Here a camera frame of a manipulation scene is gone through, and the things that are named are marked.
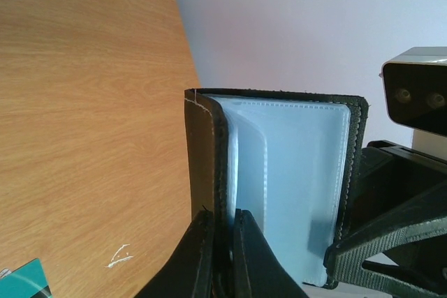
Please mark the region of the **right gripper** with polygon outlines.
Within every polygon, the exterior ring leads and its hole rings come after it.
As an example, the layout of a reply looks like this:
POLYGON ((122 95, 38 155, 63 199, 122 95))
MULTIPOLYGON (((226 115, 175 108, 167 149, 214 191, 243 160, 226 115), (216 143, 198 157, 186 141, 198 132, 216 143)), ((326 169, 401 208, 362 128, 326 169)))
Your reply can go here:
POLYGON ((327 250, 328 278, 344 283, 385 283, 388 279, 383 274, 362 268, 367 258, 385 251, 398 266, 414 271, 418 278, 426 278, 445 293, 445 215, 405 220, 388 227, 390 217, 386 216, 368 224, 445 181, 445 160, 392 142, 370 142, 362 149, 358 184, 351 200, 354 233, 327 250))

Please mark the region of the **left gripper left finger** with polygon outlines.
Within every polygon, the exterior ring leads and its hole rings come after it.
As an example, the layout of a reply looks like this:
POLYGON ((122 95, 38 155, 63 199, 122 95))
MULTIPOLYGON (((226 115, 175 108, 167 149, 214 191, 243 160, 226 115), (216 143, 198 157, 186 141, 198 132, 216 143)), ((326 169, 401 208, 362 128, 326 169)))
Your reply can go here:
POLYGON ((186 229, 173 254, 137 297, 210 297, 214 217, 200 211, 186 229))

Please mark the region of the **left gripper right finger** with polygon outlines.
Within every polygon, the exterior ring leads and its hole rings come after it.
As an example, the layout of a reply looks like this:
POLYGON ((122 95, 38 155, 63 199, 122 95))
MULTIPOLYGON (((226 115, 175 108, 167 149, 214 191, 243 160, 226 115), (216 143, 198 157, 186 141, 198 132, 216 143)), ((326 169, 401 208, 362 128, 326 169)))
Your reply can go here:
POLYGON ((233 275, 236 297, 306 297, 287 274, 248 210, 235 213, 233 275))

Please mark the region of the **black leather card holder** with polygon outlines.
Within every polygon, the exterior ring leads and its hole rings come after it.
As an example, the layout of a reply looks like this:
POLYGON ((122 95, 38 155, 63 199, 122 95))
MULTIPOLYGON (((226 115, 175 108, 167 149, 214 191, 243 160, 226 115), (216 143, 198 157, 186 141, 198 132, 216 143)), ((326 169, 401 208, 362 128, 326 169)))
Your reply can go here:
POLYGON ((192 213, 212 211, 232 251, 235 213, 250 211, 296 282, 335 288, 323 259, 349 229, 367 113, 359 96, 187 89, 192 213))

